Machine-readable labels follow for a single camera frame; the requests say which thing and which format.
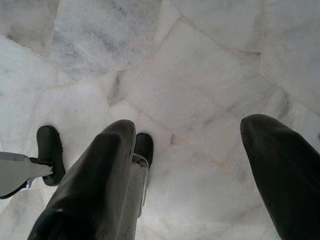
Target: gray metal tube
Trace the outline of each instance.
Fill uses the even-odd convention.
[[[134,156],[117,240],[135,239],[137,219],[141,215],[146,196],[148,173],[148,162],[138,156]]]

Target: white marble tile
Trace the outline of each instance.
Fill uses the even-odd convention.
[[[52,44],[58,5],[59,0],[0,0],[0,34],[46,56]]]
[[[172,0],[183,17],[225,48],[260,50],[263,0]]]
[[[129,99],[223,163],[240,121],[259,112],[276,87],[179,19]]]
[[[59,68],[31,50],[0,36],[0,96],[71,83]]]
[[[66,169],[112,123],[96,82],[0,98],[0,139],[7,152],[38,155],[36,133],[52,125],[60,133]]]
[[[61,0],[50,58],[74,79],[138,65],[155,50],[160,0]]]
[[[0,214],[0,239],[25,240],[44,210],[39,189],[29,189],[15,194]]]
[[[238,61],[244,62],[256,68],[260,68],[261,52],[260,51],[243,51],[243,50],[230,50],[231,55]]]
[[[161,43],[168,32],[181,15],[170,0],[162,0],[157,27],[154,33],[154,41]]]
[[[136,133],[148,133],[152,136],[154,142],[154,151],[161,150],[170,145],[176,144],[179,140],[175,135],[164,126],[146,115],[143,111],[133,107],[126,101],[123,101],[110,108],[114,121],[128,119],[134,122]]]
[[[260,196],[183,142],[154,156],[141,218],[165,240],[256,240],[271,221]]]
[[[267,0],[263,71],[320,114],[320,2]]]
[[[110,107],[128,96],[129,92],[145,70],[146,65],[147,63],[114,73],[107,73],[97,78]]]

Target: tile grout line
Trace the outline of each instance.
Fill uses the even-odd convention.
[[[15,96],[27,95],[27,94],[43,93],[43,92],[46,92],[46,91],[51,91],[51,90],[55,90],[55,89],[62,89],[62,88],[65,88],[65,87],[71,87],[71,86],[77,86],[77,85],[81,85],[81,84],[94,83],[96,81],[97,81],[96,79],[88,79],[88,80],[79,81],[79,82],[68,82],[66,84],[61,84],[61,85],[48,86],[48,87],[44,87],[44,88],[20,91],[20,92],[15,92],[15,93],[12,93],[12,94],[4,94],[4,95],[1,95],[0,98],[2,98],[2,97],[15,97]]]

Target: marble floor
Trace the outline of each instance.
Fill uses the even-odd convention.
[[[118,119],[155,142],[137,240],[279,240],[240,137],[265,113],[320,151],[320,1],[0,0],[0,151],[60,132],[69,169]],[[0,200],[26,239],[54,187]]]

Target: marble floor tile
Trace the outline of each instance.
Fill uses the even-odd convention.
[[[39,189],[15,194],[0,214],[0,239],[27,239],[43,209],[44,203]]]
[[[171,1],[183,17],[226,49],[261,49],[263,0]]]
[[[179,139],[164,126],[155,122],[140,109],[126,101],[110,108],[113,120],[128,119],[134,122],[136,133],[148,133],[154,142],[154,151],[176,144]]]
[[[263,71],[320,114],[320,2],[267,0]]]
[[[160,0],[61,0],[50,58],[83,80],[135,66],[154,52]]]
[[[0,0],[0,35],[47,56],[58,5],[59,0]]]
[[[6,152],[38,155],[36,133],[43,125],[57,128],[63,161],[69,169],[94,137],[112,123],[96,82],[37,93],[0,97],[0,139]]]
[[[135,83],[140,79],[146,65],[147,63],[145,62],[142,65],[97,77],[110,107],[127,98]]]
[[[29,49],[0,36],[0,96],[39,91],[73,81]]]
[[[256,240],[270,223],[259,195],[190,145],[181,142],[154,156],[140,239]]]
[[[223,163],[240,121],[259,112],[276,86],[179,19],[129,99]]]

